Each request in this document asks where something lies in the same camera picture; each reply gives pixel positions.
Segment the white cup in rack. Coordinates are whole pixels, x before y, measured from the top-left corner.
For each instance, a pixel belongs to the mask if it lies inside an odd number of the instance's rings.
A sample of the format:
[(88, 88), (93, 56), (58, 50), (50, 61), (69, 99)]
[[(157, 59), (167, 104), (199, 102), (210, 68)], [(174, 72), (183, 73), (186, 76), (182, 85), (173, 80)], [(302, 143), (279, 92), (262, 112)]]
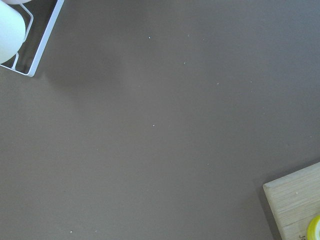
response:
[(26, 34), (22, 15), (0, 1), (0, 63), (10, 60), (21, 48)]

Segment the lemon slice upper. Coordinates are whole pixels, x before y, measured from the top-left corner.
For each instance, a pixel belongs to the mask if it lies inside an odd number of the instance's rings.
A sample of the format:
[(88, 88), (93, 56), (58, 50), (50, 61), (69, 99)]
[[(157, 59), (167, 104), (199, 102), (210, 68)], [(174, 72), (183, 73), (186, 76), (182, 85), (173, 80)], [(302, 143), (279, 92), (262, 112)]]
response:
[(307, 240), (320, 240), (320, 215), (315, 216), (309, 223), (306, 233)]

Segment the wooden cutting board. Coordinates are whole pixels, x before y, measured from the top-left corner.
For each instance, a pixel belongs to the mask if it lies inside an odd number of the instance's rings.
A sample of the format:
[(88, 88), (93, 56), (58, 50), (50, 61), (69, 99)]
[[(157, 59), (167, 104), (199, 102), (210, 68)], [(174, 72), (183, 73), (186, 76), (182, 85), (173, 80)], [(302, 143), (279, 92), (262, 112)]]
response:
[(320, 215), (320, 164), (315, 163), (263, 185), (283, 240), (306, 240), (310, 222)]

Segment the white cup rack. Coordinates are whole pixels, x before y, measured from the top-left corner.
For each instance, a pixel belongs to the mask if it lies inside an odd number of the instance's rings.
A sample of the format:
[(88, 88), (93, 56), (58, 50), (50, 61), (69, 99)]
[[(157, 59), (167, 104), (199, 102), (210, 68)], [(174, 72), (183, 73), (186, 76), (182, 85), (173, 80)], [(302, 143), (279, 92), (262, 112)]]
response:
[(63, 0), (2, 0), (25, 22), (25, 37), (18, 52), (0, 66), (33, 77), (64, 4)]

